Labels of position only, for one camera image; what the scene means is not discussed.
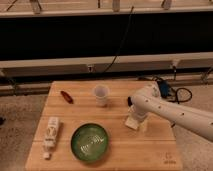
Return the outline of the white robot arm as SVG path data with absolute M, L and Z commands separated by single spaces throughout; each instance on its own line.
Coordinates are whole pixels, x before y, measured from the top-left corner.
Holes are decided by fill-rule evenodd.
M 165 101 L 155 84 L 148 84 L 130 96 L 132 105 L 125 125 L 137 130 L 154 113 L 213 142 L 213 112 Z

